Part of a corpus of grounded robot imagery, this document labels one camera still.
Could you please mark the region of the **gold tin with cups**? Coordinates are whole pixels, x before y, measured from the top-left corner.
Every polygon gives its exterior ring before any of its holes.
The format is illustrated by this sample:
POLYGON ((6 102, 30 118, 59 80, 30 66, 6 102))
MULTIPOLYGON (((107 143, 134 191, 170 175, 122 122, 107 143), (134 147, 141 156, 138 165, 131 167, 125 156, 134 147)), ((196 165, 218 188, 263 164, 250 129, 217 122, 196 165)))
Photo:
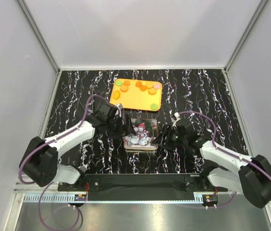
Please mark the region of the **gold tin with cups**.
POLYGON ((155 153, 158 149, 157 145, 124 145, 124 149, 127 152, 134 152, 134 153, 155 153))

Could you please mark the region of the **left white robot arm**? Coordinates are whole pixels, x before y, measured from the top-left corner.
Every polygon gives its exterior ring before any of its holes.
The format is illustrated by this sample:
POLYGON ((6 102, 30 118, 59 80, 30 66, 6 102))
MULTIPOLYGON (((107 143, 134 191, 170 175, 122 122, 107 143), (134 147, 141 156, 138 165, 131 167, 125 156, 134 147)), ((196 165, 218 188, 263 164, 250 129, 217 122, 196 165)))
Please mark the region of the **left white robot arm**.
POLYGON ((135 134, 129 115, 122 115, 122 105, 104 104, 91 115, 84 115, 75 126, 42 139, 34 137, 19 164, 19 174, 25 173, 31 183, 45 187, 52 182, 69 184, 79 191, 85 186, 85 169, 62 165, 59 159, 80 143, 106 133, 111 139, 122 139, 135 134))

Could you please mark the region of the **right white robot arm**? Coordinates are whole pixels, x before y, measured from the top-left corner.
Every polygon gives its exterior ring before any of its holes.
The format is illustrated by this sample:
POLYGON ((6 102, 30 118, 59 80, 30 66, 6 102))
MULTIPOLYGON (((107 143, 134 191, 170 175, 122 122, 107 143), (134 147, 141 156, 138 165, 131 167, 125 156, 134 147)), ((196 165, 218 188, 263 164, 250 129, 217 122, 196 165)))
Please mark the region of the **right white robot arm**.
POLYGON ((191 125, 164 125, 152 143, 167 150, 182 147, 186 154, 214 162, 196 181, 206 191, 214 187, 232 190, 257 208, 271 201, 271 164, 262 155, 250 157, 221 147, 212 138, 199 135, 191 125))

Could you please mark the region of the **gold tin lid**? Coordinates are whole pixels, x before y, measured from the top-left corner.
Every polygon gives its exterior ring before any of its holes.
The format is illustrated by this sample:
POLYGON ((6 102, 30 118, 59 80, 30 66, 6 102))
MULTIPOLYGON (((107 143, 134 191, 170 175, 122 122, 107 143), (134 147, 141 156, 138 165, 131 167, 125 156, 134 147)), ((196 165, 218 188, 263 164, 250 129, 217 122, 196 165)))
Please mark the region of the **gold tin lid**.
POLYGON ((154 145, 151 141, 158 136, 156 119, 131 118, 136 136, 125 136, 124 145, 154 145))

